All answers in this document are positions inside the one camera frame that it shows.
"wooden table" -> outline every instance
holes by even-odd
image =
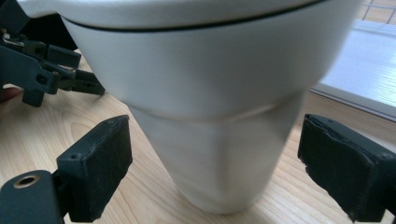
[[[217,216],[197,209],[180,194],[126,105],[110,94],[99,97],[59,91],[46,95],[39,108],[23,104],[21,96],[0,104],[0,185],[28,171],[54,172],[55,159],[97,123],[127,114],[134,163],[95,223],[351,223],[297,159],[303,113],[336,119],[396,148],[395,123],[308,93],[261,199],[246,211]],[[392,220],[387,212],[382,223]]]

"cup body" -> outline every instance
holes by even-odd
[[[180,191],[224,214],[260,198],[304,93],[331,66],[358,3],[167,31],[64,23]]]

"white container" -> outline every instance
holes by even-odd
[[[29,15],[64,17],[180,191],[222,214],[260,198],[304,93],[331,66],[359,4],[33,1],[20,0]]]

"cup lid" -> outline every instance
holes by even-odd
[[[247,20],[324,0],[18,0],[30,17],[59,13],[108,29],[167,29]]]

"wood grain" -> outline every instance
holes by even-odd
[[[23,104],[21,96],[0,104],[0,184],[32,170],[55,171],[56,158],[84,133],[104,119],[127,114],[134,163],[95,223],[351,223],[296,157],[303,113],[337,119],[396,146],[395,123],[309,93],[262,197],[246,211],[218,216],[195,208],[179,193],[126,105],[110,94],[59,91],[46,95],[39,108]],[[387,213],[382,223],[392,219]]]

